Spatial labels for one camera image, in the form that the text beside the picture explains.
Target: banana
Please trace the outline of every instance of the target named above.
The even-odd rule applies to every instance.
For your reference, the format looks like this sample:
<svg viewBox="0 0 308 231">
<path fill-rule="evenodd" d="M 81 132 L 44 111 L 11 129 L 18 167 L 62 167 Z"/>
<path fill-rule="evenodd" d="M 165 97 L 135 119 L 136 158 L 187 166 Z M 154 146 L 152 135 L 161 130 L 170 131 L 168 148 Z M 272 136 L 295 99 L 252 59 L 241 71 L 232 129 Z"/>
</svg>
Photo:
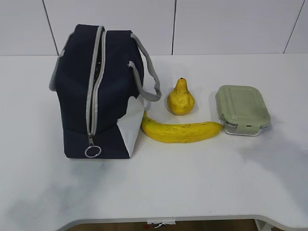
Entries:
<svg viewBox="0 0 308 231">
<path fill-rule="evenodd" d="M 190 143 L 216 136 L 222 125 L 215 122 L 194 124 L 161 124 L 144 112 L 141 123 L 143 132 L 154 140 L 164 143 Z"/>
</svg>

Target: food container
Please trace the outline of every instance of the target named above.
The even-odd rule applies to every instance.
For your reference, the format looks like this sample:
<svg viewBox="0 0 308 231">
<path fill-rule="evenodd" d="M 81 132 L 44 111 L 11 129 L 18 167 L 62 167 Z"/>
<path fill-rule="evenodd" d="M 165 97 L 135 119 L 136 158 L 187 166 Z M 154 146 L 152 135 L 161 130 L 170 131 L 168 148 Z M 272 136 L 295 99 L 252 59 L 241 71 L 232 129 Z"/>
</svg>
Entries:
<svg viewBox="0 0 308 231">
<path fill-rule="evenodd" d="M 270 115 L 261 93 L 253 87 L 225 85 L 216 94 L 218 116 L 224 131 L 256 136 L 270 125 Z"/>
</svg>

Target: yellow pear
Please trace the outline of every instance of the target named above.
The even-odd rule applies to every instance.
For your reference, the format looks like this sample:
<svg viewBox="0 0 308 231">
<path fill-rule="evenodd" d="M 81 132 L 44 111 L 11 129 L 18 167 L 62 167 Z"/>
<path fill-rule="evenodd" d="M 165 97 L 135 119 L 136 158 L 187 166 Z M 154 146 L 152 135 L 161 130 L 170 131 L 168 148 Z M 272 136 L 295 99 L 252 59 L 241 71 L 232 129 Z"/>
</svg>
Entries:
<svg viewBox="0 0 308 231">
<path fill-rule="evenodd" d="M 177 85 L 168 96 L 168 107 L 176 115 L 186 115 L 194 107 L 194 98 L 187 88 L 184 78 L 179 78 Z"/>
</svg>

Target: lunch bag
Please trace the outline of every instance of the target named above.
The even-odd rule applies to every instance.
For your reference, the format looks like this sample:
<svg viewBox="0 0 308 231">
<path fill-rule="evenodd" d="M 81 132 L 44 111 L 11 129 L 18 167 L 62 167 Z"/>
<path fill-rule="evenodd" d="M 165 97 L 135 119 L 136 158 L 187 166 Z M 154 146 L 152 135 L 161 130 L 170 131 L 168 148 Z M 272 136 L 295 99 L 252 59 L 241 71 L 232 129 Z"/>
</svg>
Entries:
<svg viewBox="0 0 308 231">
<path fill-rule="evenodd" d="M 144 54 L 156 94 L 143 89 Z M 58 57 L 50 90 L 61 108 L 68 158 L 130 158 L 143 98 L 158 101 L 160 83 L 148 52 L 131 31 L 77 25 Z"/>
</svg>

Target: zipper pull ring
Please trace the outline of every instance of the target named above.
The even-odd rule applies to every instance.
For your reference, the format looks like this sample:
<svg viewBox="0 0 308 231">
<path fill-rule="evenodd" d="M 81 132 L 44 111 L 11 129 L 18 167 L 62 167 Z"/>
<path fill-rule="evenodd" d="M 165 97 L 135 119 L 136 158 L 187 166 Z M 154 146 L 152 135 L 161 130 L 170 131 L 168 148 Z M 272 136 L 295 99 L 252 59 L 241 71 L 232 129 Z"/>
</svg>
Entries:
<svg viewBox="0 0 308 231">
<path fill-rule="evenodd" d="M 89 147 L 87 147 L 86 150 L 85 150 L 85 156 L 86 156 L 87 158 L 94 158 L 94 157 L 99 156 L 99 155 L 101 154 L 101 152 L 102 152 L 102 149 L 101 149 L 100 146 L 94 145 L 93 134 L 89 133 L 89 134 L 88 134 L 88 139 L 89 139 Z M 97 154 L 95 154 L 95 155 L 89 155 L 89 154 L 88 154 L 88 151 L 89 151 L 91 148 L 97 149 Z"/>
</svg>

